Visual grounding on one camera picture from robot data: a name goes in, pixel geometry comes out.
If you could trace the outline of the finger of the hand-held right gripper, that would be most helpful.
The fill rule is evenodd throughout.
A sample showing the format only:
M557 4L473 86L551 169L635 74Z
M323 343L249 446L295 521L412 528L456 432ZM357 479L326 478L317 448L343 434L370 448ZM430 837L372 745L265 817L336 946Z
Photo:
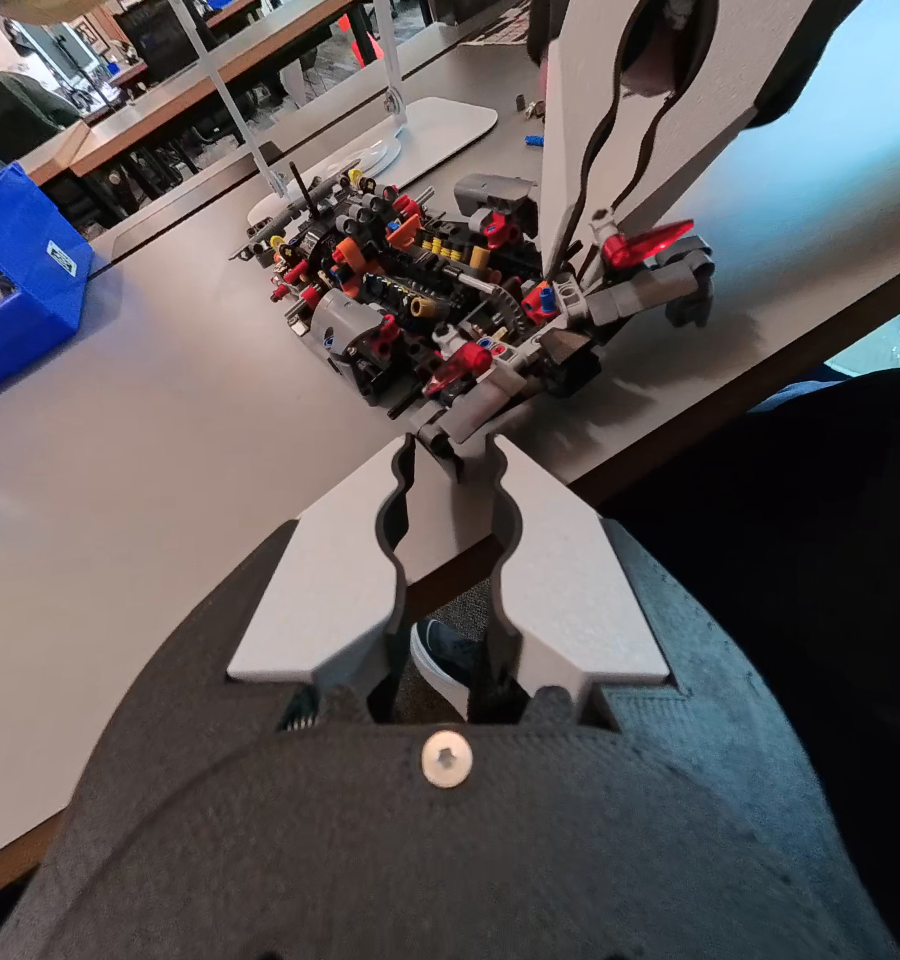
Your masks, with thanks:
M572 1L548 52L538 236L546 276L557 273L581 222L612 206L610 189L589 180L619 112L638 11L638 1Z
M699 2L701 24L688 76L620 119L591 171L612 206L582 220L593 236L588 272L614 235L648 230L756 115L756 98L812 2Z

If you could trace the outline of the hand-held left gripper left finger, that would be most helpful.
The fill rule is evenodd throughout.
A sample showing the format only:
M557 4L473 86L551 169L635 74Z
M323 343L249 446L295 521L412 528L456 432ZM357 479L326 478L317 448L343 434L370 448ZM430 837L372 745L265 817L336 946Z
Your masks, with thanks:
M409 529L415 439L396 438L303 510L227 677L369 698L391 674L407 581L396 546Z

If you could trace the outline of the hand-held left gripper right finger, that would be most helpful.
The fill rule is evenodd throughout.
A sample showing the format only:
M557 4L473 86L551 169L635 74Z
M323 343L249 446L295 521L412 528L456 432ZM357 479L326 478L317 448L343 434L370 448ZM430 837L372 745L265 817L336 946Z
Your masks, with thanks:
M487 439L492 532L489 677L581 710L604 686L655 688L670 666L598 512L511 440Z

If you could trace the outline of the multicoloured lego car model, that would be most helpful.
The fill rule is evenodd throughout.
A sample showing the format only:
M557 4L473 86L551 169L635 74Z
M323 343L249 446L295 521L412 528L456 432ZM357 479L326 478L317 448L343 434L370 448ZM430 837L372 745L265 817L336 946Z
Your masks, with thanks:
M540 394L566 399L596 378L598 350L662 307L677 329L707 324L715 264L683 220L627 235L600 211L577 271L543 268L526 179L469 174L463 220L359 168L356 156L298 182L297 197L247 229L231 260L270 270L273 303L303 346L369 406L414 411L409 432L462 479L460 450Z

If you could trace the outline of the person's right hand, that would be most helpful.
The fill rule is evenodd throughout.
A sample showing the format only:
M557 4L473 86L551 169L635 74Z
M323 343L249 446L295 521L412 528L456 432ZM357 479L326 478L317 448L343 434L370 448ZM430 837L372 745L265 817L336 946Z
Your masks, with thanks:
M621 81L625 90L654 97L675 90L692 54L693 17L668 6L646 7L624 45Z

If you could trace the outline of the sticker sheet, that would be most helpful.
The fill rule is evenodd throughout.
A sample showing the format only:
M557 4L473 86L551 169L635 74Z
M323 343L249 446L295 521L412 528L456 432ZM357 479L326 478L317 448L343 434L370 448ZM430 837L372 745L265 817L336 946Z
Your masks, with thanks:
M520 1L503 10L476 33L464 39L465 46L525 47L530 27L531 1Z

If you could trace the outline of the person's dark shoe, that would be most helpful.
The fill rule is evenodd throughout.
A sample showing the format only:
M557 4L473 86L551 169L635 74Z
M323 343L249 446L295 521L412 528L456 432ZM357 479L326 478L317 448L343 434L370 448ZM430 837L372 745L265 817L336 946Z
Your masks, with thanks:
M467 699L481 664L484 642L434 617L410 628L409 653L420 676L447 700Z

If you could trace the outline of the orange traffic cone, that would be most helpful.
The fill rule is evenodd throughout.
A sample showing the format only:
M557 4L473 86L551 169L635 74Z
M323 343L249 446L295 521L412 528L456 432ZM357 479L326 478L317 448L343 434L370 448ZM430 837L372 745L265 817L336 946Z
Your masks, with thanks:
M360 68L365 68L368 63L381 61L384 58L384 52L372 32L369 19L366 16L357 17L365 13L359 6L354 13L345 14L336 20L336 26L350 43L353 56Z

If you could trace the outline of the blue plastic bin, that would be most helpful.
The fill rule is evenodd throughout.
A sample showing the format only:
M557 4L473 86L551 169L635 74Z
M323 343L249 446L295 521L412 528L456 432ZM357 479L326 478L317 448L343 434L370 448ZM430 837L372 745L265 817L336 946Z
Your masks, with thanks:
M0 384L77 334L93 259L20 162L0 169Z

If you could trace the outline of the dark green cloth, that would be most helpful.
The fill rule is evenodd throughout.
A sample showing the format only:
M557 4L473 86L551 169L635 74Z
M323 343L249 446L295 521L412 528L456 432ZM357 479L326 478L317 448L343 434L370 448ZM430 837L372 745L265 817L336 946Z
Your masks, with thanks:
M0 71L0 161L18 161L81 120L72 103L37 80Z

